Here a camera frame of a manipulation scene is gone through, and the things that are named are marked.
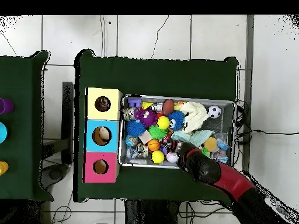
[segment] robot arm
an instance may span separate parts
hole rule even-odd
[[[221,190],[231,201],[231,210],[241,224],[291,224],[265,203],[265,196],[233,167],[204,156],[200,149],[184,142],[179,167],[195,181]]]

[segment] soccer ball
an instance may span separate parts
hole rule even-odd
[[[218,118],[221,114],[221,109],[218,106],[210,106],[208,108],[208,115],[211,118]]]

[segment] yellow cup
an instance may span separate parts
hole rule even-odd
[[[8,170],[8,164],[6,162],[0,162],[0,176]]]

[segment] green tablecloth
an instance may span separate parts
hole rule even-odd
[[[193,181],[173,169],[121,167],[114,184],[83,183],[85,88],[118,89],[123,94],[235,100],[238,61],[170,61],[129,58],[97,58],[91,50],[75,59],[75,145],[74,199],[129,198],[161,200],[230,200],[215,188]]]
[[[52,200],[39,185],[41,160],[41,77],[48,52],[30,58],[0,57],[0,97],[15,110],[1,114],[8,137],[0,143],[0,160],[8,171],[0,176],[0,199]]]

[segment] light blue cloth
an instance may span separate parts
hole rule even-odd
[[[215,133],[214,131],[209,131],[209,130],[196,131],[190,137],[189,142],[193,144],[195,147],[200,147],[214,133]]]
[[[181,142],[190,142],[190,135],[187,133],[184,133],[182,131],[175,131],[172,135],[171,138],[173,140],[181,141]]]

